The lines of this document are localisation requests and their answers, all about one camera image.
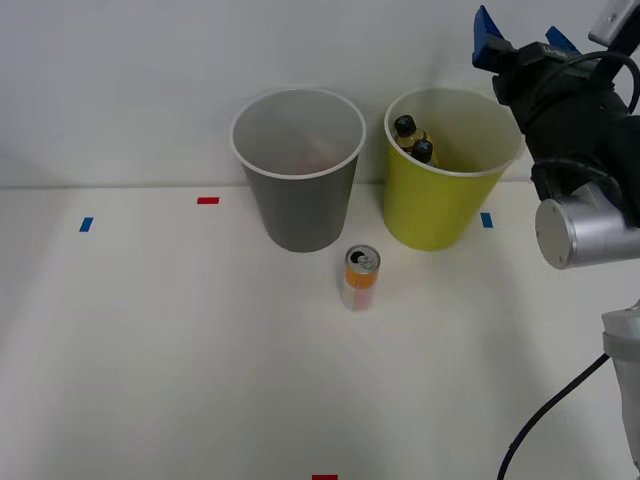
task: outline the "can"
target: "can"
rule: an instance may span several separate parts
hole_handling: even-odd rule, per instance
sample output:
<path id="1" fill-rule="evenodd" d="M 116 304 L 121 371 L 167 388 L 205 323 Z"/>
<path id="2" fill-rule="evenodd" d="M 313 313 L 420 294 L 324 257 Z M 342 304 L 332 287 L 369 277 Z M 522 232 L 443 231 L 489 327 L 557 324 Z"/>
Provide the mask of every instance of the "can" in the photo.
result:
<path id="1" fill-rule="evenodd" d="M 367 310 L 378 280 L 380 254 L 369 245 L 354 245 L 344 258 L 342 301 L 354 312 Z"/>

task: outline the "table surface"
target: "table surface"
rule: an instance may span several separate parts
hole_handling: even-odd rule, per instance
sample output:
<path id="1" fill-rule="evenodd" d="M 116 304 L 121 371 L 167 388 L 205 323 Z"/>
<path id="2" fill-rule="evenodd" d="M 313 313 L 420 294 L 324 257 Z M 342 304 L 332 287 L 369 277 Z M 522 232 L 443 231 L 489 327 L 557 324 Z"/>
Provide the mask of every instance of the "table surface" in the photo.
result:
<path id="1" fill-rule="evenodd" d="M 495 478 L 602 353 L 600 315 L 635 303 L 640 263 L 553 270 L 526 183 L 495 189 L 494 228 L 478 215 L 433 254 L 389 234 L 381 195 L 354 187 L 342 237 L 295 254 L 245 187 L 0 191 L 0 477 Z M 338 284 L 356 243 L 382 267 L 352 314 Z M 509 478 L 635 476 L 608 364 Z"/>

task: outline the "silver cylinder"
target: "silver cylinder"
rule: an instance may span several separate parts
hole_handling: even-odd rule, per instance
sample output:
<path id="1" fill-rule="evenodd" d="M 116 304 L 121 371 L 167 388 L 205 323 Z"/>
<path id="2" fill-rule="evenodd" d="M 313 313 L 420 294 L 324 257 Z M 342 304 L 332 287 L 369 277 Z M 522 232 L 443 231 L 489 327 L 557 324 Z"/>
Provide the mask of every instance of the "silver cylinder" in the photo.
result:
<path id="1" fill-rule="evenodd" d="M 536 236 L 544 258 L 559 270 L 640 258 L 640 229 L 627 226 L 593 183 L 544 200 L 536 212 Z"/>

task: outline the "bottle cap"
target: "bottle cap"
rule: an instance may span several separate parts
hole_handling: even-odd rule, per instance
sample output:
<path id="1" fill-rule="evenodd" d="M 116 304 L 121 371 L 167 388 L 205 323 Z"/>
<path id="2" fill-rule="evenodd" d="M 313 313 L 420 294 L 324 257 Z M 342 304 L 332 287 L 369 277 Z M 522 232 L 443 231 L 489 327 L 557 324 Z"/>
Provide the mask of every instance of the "bottle cap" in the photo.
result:
<path id="1" fill-rule="evenodd" d="M 411 115 L 398 117 L 393 126 L 396 127 L 396 132 L 398 132 L 398 135 L 402 138 L 410 137 L 417 130 L 416 122 L 413 121 Z"/>
<path id="2" fill-rule="evenodd" d="M 429 140 L 418 140 L 413 144 L 411 156 L 422 163 L 429 163 L 433 155 L 433 143 Z"/>

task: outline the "gray cup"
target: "gray cup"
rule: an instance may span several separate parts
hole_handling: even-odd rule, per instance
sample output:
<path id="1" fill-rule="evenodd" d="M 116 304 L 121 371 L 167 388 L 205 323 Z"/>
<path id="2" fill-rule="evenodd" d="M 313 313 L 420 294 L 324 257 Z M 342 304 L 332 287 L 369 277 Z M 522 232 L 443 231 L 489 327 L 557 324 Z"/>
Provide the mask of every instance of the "gray cup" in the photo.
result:
<path id="1" fill-rule="evenodd" d="M 271 239 L 314 252 L 342 232 L 366 124 L 356 106 L 324 90 L 282 90 L 247 105 L 231 126 Z"/>

